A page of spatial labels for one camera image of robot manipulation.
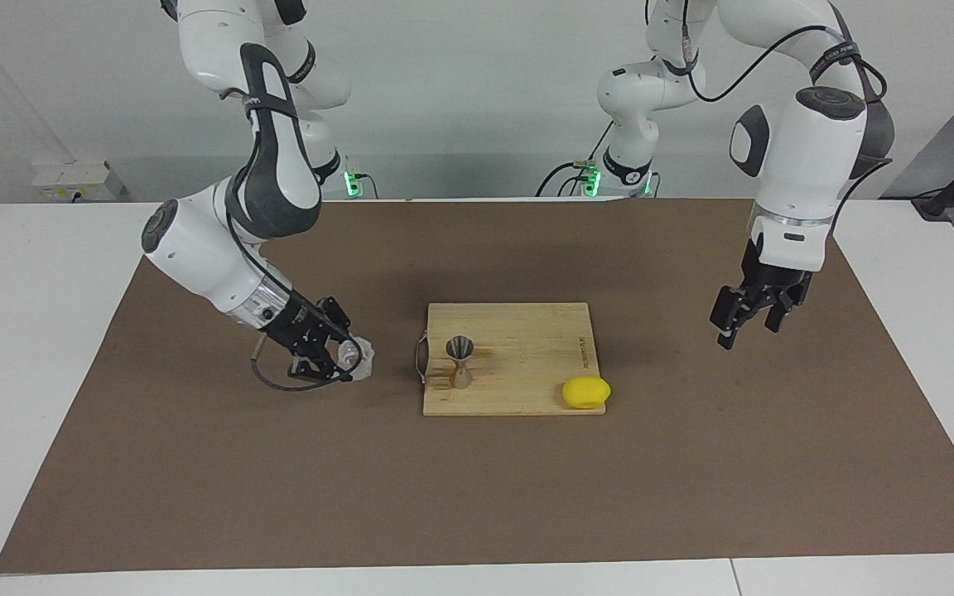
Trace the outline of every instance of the brown paper mat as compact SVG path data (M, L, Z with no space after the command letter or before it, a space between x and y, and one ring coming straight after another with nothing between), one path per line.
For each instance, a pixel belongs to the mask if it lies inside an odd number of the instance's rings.
M258 384L257 335L143 262L0 573L954 551L953 446L836 248L779 336L716 346L747 214L328 204L266 252L378 359L307 396ZM424 418L438 301L590 302L609 414Z

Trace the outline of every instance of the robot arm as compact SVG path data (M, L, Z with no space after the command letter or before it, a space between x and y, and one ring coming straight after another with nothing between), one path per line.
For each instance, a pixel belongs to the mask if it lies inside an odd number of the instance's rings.
M614 119L603 156L610 192L635 194L658 140L650 113L703 99L705 73L697 42L713 7L728 34L776 50L809 69L813 86L790 98L776 122L753 106L735 124L731 158L760 189L750 219L745 279L724 287L711 321L720 344L734 346L738 328L771 309L777 332L805 300L822 268L844 184L889 161L893 121L872 89L866 63L841 14L826 0L658 0L647 42L650 63L603 76L599 101Z
M179 22L186 68L221 98L242 99L253 126L253 152L238 174L158 208L143 230L143 250L181 286L288 348L294 355L291 376L317 382L297 389L352 380L369 344L364 350L349 334L348 316L332 298L317 305L308 302L258 252L267 240L311 229L321 208L321 180L308 159L292 91L308 84L306 98L342 103L348 97L347 84L341 87L334 76L315 76L311 54L301 58L294 83L268 48L265 21L281 27L279 45L286 46L281 36L288 34L287 20L303 16L299 1L279 0L269 6L257 0L170 4L169 13ZM311 48L306 39L294 46ZM297 56L287 52L289 58ZM296 74L304 69L310 79ZM335 363L326 347L329 340L342 347L352 344L350 369Z

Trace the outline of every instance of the white table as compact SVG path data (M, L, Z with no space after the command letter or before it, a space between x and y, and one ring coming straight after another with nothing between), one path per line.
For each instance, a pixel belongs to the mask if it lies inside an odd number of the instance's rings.
M0 550L99 350L154 204L0 206ZM954 442L954 230L856 201L838 242ZM954 555L0 577L0 594L954 594Z

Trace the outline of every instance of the electrical outlet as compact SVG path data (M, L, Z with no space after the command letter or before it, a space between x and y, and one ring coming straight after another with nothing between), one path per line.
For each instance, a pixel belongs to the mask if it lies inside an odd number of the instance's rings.
M124 191L120 177L105 162L38 166L31 185L42 199L53 203L119 200Z
M597 162L587 161L584 163L578 177L583 182L584 194L598 196L599 185L602 185L602 170L599 170Z
M341 175L344 177L344 189L348 193L345 199L362 199L363 182L359 179L359 167L356 166L355 161L348 156L344 156L341 170Z

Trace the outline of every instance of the green led light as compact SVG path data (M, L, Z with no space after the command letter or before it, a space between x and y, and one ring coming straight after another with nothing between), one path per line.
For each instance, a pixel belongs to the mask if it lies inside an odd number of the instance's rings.
M601 184L602 172L599 170L591 170L591 173L587 175L587 181L584 182L584 194L587 196L598 196L599 185Z
M359 183L359 180L356 180L355 174L345 171L344 184L348 186L348 196L351 197L351 199L355 199L355 197L363 194L363 185Z

